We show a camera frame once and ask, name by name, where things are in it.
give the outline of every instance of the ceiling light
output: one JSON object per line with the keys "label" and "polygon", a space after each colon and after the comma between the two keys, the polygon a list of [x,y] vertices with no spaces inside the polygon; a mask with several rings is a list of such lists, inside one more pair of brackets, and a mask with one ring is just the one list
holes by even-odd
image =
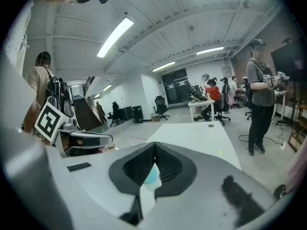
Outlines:
{"label": "ceiling light", "polygon": [[158,71],[158,70],[160,70],[160,69],[162,69],[162,68],[164,68],[164,67],[168,67],[168,66],[170,66],[170,65],[173,65],[174,63],[175,63],[174,61],[169,62],[169,63],[167,63],[167,64],[165,64],[165,65],[163,65],[163,66],[161,66],[161,67],[158,67],[158,68],[156,68],[156,69],[153,69],[153,71]]}
{"label": "ceiling light", "polygon": [[101,49],[99,50],[97,56],[98,57],[105,57],[109,49],[112,45],[124,34],[125,31],[128,30],[129,27],[133,25],[133,22],[127,18],[125,18],[111,33],[111,35],[107,38],[105,43],[102,45]]}
{"label": "ceiling light", "polygon": [[196,55],[200,55],[200,54],[215,51],[215,50],[221,50],[221,49],[224,49],[224,47],[207,49],[207,50],[204,50],[204,51],[197,52]]}
{"label": "ceiling light", "polygon": [[110,88],[112,86],[112,84],[109,84],[108,86],[106,86],[102,91],[106,91],[108,88]]}

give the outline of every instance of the ceiling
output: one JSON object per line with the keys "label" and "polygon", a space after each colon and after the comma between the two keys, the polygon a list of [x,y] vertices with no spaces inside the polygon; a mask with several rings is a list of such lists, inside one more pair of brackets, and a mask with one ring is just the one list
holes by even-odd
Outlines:
{"label": "ceiling", "polygon": [[[280,0],[109,0],[100,4],[35,2],[28,25],[25,62],[47,50],[56,75],[66,80],[99,76],[104,83],[127,75],[135,67],[159,71],[230,58],[278,13]],[[134,25],[104,58],[97,53],[125,18]],[[224,46],[223,50],[196,52]]]}

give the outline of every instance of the gray floor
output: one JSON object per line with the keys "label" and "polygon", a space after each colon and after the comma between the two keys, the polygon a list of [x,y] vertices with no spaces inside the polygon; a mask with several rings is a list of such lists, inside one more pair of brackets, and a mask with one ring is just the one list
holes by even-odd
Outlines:
{"label": "gray floor", "polygon": [[[285,150],[281,150],[280,145],[275,144],[273,141],[264,139],[263,145],[266,149],[265,154],[260,154],[258,151],[255,151],[255,155],[251,157],[247,154],[247,142],[238,140],[240,135],[248,135],[251,120],[246,120],[244,113],[247,111],[248,109],[246,107],[240,109],[234,107],[230,110],[229,114],[223,114],[231,118],[231,121],[225,120],[224,129],[234,146],[242,171],[273,192],[278,185],[286,182],[286,165],[294,156],[294,151],[287,144],[291,128],[287,127],[286,130],[283,131],[282,137],[286,141]],[[171,109],[167,111],[167,114],[171,116],[167,121],[161,119],[160,122],[144,122],[143,124],[132,123],[128,128],[113,135],[116,147],[123,149],[143,143],[162,124],[191,122],[188,107]],[[95,132],[102,132],[106,129],[107,126],[99,127],[95,129]],[[276,142],[281,142],[281,139],[277,139],[277,136],[281,134],[281,132],[280,126],[276,126],[274,123],[270,126],[266,137]]]}

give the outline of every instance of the sticker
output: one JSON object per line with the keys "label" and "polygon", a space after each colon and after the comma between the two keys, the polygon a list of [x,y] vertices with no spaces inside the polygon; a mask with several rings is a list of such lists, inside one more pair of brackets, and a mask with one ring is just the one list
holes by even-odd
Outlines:
{"label": "sticker", "polygon": [[35,128],[49,141],[53,139],[64,122],[68,121],[68,117],[56,109],[52,104],[46,102],[40,112]]}

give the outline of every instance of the staircase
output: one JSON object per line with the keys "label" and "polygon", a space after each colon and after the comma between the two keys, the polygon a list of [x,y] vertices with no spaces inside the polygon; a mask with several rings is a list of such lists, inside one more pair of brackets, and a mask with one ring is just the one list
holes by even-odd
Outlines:
{"label": "staircase", "polygon": [[78,124],[82,130],[88,131],[102,125],[84,98],[74,100],[73,102],[75,103]]}

